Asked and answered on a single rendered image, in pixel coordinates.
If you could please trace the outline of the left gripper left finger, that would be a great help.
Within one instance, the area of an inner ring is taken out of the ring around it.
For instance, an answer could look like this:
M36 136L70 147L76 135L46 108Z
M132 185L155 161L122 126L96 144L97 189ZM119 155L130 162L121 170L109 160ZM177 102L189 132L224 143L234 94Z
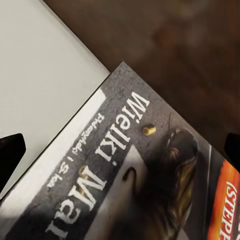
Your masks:
M0 193L26 153L22 133L0 138Z

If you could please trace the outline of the hardback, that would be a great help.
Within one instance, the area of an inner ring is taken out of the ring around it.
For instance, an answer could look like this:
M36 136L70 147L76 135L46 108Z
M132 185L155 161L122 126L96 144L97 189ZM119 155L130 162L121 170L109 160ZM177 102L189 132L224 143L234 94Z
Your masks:
M0 240L240 240L240 173L122 60L0 199Z

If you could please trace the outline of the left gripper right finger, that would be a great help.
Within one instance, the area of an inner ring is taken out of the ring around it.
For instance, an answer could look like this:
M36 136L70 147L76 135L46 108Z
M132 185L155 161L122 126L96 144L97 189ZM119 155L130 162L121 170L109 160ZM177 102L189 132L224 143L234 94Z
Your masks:
M240 135L228 133L224 144L224 151L240 173Z

